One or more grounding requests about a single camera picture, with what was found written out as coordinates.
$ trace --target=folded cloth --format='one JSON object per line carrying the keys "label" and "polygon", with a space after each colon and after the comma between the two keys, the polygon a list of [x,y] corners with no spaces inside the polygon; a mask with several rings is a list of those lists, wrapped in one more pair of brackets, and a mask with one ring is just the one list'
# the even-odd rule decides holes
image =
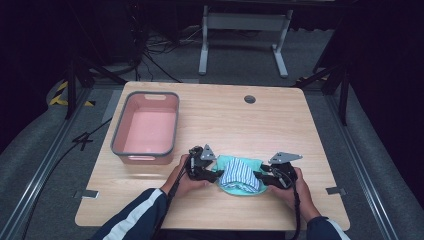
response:
{"label": "folded cloth", "polygon": [[256,195],[266,186],[255,177],[253,171],[263,172],[261,160],[220,155],[212,171],[224,170],[218,186],[233,195]]}

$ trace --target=sleeve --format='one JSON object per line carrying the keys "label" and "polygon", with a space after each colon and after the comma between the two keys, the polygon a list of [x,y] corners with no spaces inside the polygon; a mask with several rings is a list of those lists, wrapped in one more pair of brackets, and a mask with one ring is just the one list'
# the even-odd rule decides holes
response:
{"label": "sleeve", "polygon": [[349,240],[340,226],[327,217],[316,217],[308,222],[306,230],[307,240]]}
{"label": "sleeve", "polygon": [[167,196],[160,189],[147,189],[109,219],[91,238],[150,239],[155,226],[166,214]]}

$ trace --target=wooden table top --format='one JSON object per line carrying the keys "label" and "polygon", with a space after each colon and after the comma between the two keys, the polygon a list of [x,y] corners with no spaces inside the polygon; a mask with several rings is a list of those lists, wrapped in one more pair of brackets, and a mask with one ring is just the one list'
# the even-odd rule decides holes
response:
{"label": "wooden table top", "polygon": [[[128,165],[111,151],[111,139],[123,104],[134,91],[171,91],[180,98],[173,161],[169,165]],[[254,96],[256,102],[246,103],[246,95]],[[87,185],[88,190],[99,191],[99,196],[81,200],[76,223],[103,225],[142,191],[161,187],[181,155],[205,144],[217,156],[261,159],[264,163],[277,152],[302,155],[292,165],[302,169],[315,205],[343,230],[349,229],[340,195],[327,194],[326,188],[335,187],[336,183],[302,90],[145,82],[129,82],[123,89]],[[162,227],[294,230],[296,223],[293,211],[269,192],[233,196],[211,184],[175,198]]]}

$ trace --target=blue and white striped fabric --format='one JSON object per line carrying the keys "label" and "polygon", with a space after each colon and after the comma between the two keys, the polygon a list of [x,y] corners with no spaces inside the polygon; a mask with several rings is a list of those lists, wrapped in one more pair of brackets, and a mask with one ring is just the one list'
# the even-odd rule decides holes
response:
{"label": "blue and white striped fabric", "polygon": [[261,185],[252,168],[236,157],[225,166],[219,184],[224,188],[239,188],[249,193],[258,193]]}

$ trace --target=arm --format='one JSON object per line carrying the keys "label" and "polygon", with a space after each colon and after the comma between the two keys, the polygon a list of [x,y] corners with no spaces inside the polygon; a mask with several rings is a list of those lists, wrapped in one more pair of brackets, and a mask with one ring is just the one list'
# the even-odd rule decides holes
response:
{"label": "arm", "polygon": [[[91,238],[94,239],[150,239],[156,225],[167,212],[167,195],[187,155],[181,156],[180,163],[169,175],[165,184],[158,189],[150,188],[140,194],[118,214],[108,220]],[[181,178],[176,197],[190,190],[208,185],[207,181],[191,181],[186,174]]]}
{"label": "arm", "polygon": [[[295,168],[297,174],[296,189],[300,198],[300,215],[307,222],[307,239],[349,239],[349,237],[341,230],[339,225],[321,216],[321,213],[315,207],[308,184],[303,179],[302,171]],[[268,186],[270,191],[278,198],[284,200],[292,209],[294,208],[293,189],[283,190],[275,186]]]}

